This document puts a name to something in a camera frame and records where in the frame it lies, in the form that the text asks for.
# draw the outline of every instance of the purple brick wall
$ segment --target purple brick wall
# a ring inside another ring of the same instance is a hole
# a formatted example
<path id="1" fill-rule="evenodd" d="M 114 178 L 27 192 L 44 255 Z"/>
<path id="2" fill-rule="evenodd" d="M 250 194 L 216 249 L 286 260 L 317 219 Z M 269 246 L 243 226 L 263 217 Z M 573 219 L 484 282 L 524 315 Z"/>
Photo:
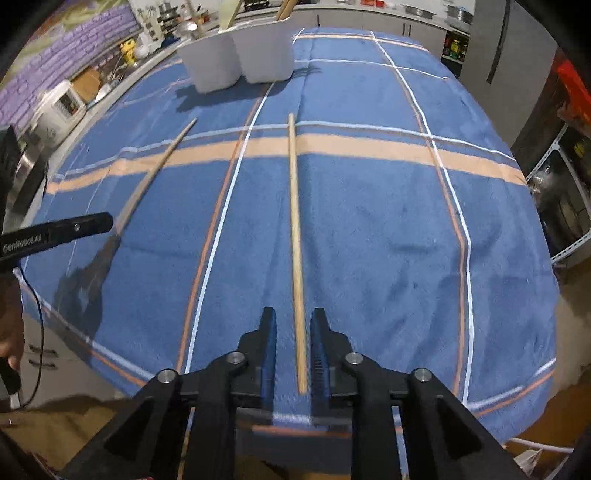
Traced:
<path id="1" fill-rule="evenodd" d="M 121 5 L 78 25 L 34 56 L 0 90 L 0 125 L 18 130 L 31 119 L 38 95 L 85 67 L 113 43 L 139 30 L 129 5 Z"/>

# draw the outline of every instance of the rice cooker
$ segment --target rice cooker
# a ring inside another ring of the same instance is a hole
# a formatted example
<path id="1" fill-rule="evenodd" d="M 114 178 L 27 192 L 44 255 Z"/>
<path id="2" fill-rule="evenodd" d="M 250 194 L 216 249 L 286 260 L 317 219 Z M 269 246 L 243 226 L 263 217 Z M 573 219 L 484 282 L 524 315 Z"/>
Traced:
<path id="1" fill-rule="evenodd" d="M 69 80 L 43 94 L 31 120 L 31 130 L 49 148 L 56 148 L 70 135 L 86 113 L 86 104 Z"/>

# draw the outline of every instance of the black cable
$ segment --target black cable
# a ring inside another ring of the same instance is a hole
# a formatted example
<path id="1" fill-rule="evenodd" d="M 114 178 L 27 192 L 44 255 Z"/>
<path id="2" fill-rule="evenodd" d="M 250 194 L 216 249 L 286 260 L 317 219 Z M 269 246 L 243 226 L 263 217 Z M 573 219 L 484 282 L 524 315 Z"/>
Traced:
<path id="1" fill-rule="evenodd" d="M 41 352 L 39 353 L 39 371 L 37 372 L 37 382 L 35 383 L 35 388 L 33 388 L 33 393 L 31 393 L 29 399 L 20 407 L 15 408 L 15 410 L 22 410 L 23 408 L 27 408 L 35 399 L 35 395 L 37 395 L 37 390 L 39 390 L 39 384 L 41 383 L 41 370 L 43 368 L 43 349 L 45 347 L 45 326 L 43 325 L 43 311 L 41 309 L 41 302 L 39 302 L 39 297 L 37 297 L 37 293 L 35 292 L 33 287 L 31 287 L 31 284 L 25 277 L 25 272 L 23 272 L 22 267 L 20 265 L 18 266 L 18 269 L 21 272 L 22 279 L 25 281 L 27 287 L 29 287 L 29 290 L 32 291 L 33 296 L 35 297 L 35 301 L 37 302 L 37 309 L 39 310 L 39 323 L 41 324 Z"/>

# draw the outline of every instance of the person's hand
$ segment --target person's hand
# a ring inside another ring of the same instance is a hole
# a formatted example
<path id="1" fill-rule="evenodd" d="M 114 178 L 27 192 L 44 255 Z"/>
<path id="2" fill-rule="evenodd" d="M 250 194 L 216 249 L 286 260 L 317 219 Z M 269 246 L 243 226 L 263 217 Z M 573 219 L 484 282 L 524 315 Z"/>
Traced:
<path id="1" fill-rule="evenodd" d="M 25 349 L 24 332 L 18 280 L 12 273 L 0 275 L 0 358 L 8 358 L 15 370 L 21 365 Z"/>

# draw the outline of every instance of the wooden stick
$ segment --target wooden stick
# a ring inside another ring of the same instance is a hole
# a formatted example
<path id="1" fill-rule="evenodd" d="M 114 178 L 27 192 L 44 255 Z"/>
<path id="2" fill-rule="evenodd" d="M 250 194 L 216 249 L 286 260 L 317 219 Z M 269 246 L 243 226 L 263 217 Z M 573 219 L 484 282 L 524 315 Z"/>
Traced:
<path id="1" fill-rule="evenodd" d="M 222 0 L 222 4 L 217 12 L 220 19 L 218 32 L 223 32 L 234 24 L 234 20 L 243 1 L 244 0 Z"/>
<path id="2" fill-rule="evenodd" d="M 293 274 L 295 365 L 297 388 L 300 395 L 308 391 L 308 365 L 306 361 L 306 324 L 304 311 L 304 279 L 301 272 L 300 194 L 297 182 L 296 123 L 289 116 L 290 142 L 290 211 L 291 211 L 291 266 Z"/>
<path id="3" fill-rule="evenodd" d="M 281 17 L 281 14 L 283 13 L 283 10 L 285 10 L 285 8 L 287 7 L 287 4 L 289 3 L 289 1 L 290 0 L 283 0 L 281 2 L 281 6 L 279 7 L 279 11 L 275 15 L 275 20 L 279 20 L 279 18 Z"/>
<path id="4" fill-rule="evenodd" d="M 139 203 L 144 197 L 144 194 L 148 190 L 148 187 L 154 181 L 154 177 L 162 169 L 170 155 L 172 155 L 174 149 L 177 148 L 178 144 L 181 142 L 183 137 L 187 135 L 187 132 L 191 130 L 196 121 L 196 118 L 191 120 L 191 122 L 183 129 L 183 131 L 178 134 L 177 138 L 175 138 L 174 141 L 168 146 L 159 162 L 154 167 L 152 167 L 152 170 L 150 170 L 144 176 L 142 181 L 135 188 L 134 192 L 131 194 L 131 197 L 129 197 L 129 199 L 125 203 L 125 206 L 118 215 L 117 220 L 115 221 L 115 235 L 122 235 L 123 230 L 125 230 L 125 227 L 129 223 L 129 220 L 131 219 L 131 216 L 134 214 L 135 209 L 138 207 Z"/>
<path id="5" fill-rule="evenodd" d="M 287 17 L 289 17 L 291 15 L 291 11 L 294 9 L 296 3 L 297 3 L 297 0 L 288 0 L 287 5 L 285 6 L 285 9 L 283 10 L 283 12 L 281 12 L 279 20 L 285 20 Z"/>

